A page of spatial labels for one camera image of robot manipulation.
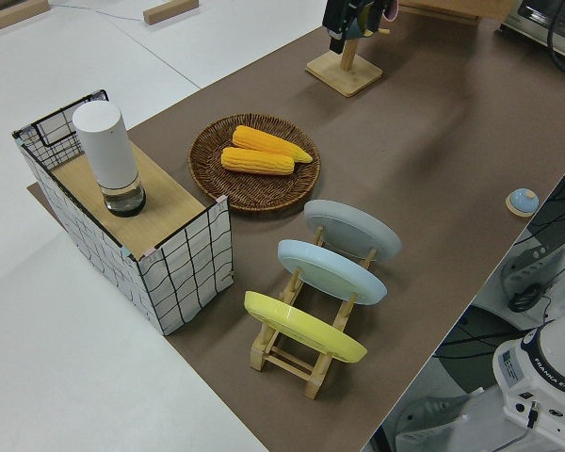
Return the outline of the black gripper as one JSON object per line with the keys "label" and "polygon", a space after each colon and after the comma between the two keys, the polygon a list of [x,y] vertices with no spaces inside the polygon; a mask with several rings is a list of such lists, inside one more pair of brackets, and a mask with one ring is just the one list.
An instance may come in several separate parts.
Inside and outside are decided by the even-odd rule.
{"label": "black gripper", "polygon": [[330,41],[330,50],[334,53],[342,53],[344,49],[345,36],[350,23],[356,16],[358,2],[354,0],[328,0],[322,25],[327,29]]}

